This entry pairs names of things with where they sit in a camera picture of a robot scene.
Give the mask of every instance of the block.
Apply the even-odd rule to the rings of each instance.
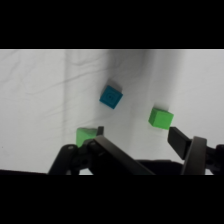
[[[153,108],[149,118],[149,123],[153,127],[169,130],[173,117],[173,114],[165,110]]]
[[[97,136],[97,129],[78,128],[76,131],[76,145],[81,147],[83,142],[94,139]]]
[[[118,92],[111,86],[107,86],[103,95],[100,98],[100,102],[106,104],[108,107],[115,109],[123,94]]]

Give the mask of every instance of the cube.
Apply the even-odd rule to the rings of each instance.
[[[85,140],[94,139],[96,135],[97,129],[78,128],[76,131],[76,145],[81,147]]]
[[[111,86],[107,86],[103,95],[100,98],[100,102],[106,104],[108,107],[115,109],[123,94],[118,92]]]
[[[153,108],[149,118],[149,123],[153,127],[169,130],[173,117],[173,114],[165,110]]]

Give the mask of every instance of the blue cube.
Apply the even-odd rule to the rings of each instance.
[[[122,93],[118,92],[116,89],[111,86],[107,86],[103,95],[100,98],[100,102],[106,104],[108,107],[114,109],[119,103]]]

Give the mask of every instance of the green cube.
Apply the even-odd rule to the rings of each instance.
[[[173,117],[173,114],[165,110],[153,108],[149,118],[149,123],[153,127],[169,130]]]
[[[97,129],[78,128],[76,131],[76,145],[81,147],[83,142],[93,139],[97,135]]]

